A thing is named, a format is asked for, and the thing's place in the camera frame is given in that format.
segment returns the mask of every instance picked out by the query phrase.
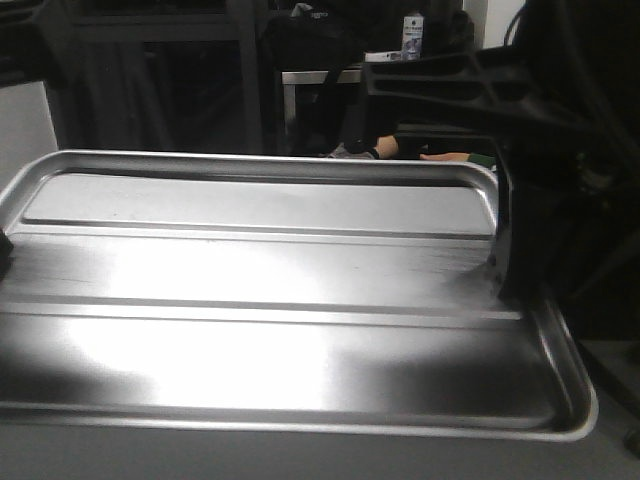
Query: person's hand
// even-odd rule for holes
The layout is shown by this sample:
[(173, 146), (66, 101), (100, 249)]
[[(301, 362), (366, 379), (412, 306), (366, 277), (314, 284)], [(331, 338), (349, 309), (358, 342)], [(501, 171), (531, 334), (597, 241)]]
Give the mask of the person's hand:
[(450, 152), (440, 153), (437, 155), (425, 155), (420, 154), (420, 160), (429, 160), (432, 162), (466, 162), (469, 160), (469, 153), (464, 152)]

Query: metal tray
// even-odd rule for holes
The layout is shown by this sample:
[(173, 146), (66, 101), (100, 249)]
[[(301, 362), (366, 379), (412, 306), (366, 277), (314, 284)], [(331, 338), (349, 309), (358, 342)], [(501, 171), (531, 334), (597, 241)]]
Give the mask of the metal tray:
[(0, 198), (4, 421), (572, 440), (555, 306), (484, 275), (464, 164), (67, 151)]

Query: person's arm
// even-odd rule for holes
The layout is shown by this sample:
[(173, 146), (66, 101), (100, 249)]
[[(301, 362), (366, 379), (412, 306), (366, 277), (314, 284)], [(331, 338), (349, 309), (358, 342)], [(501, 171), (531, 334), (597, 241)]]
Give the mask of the person's arm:
[(398, 142), (393, 135), (378, 138), (378, 143), (374, 148), (378, 152), (378, 158), (382, 160), (393, 158), (400, 150)]
[(494, 157), (480, 155), (479, 153), (450, 152), (437, 155), (421, 154), (420, 159), (430, 160), (432, 162), (471, 162), (489, 169), (493, 168), (496, 164)]

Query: bottle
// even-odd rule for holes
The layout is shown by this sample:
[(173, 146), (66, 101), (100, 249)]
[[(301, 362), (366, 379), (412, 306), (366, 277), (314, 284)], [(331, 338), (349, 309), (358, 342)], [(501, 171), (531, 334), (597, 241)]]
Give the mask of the bottle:
[(413, 12), (404, 17), (402, 28), (402, 59), (419, 60), (422, 52), (424, 17)]

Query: black bag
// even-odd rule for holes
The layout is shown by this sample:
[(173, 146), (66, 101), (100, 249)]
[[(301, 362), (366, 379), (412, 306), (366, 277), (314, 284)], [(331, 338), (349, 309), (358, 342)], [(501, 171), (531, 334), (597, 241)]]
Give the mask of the black bag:
[(333, 70), (362, 60), (365, 44), (349, 21), (311, 5), (297, 17), (269, 21), (263, 40), (281, 71)]

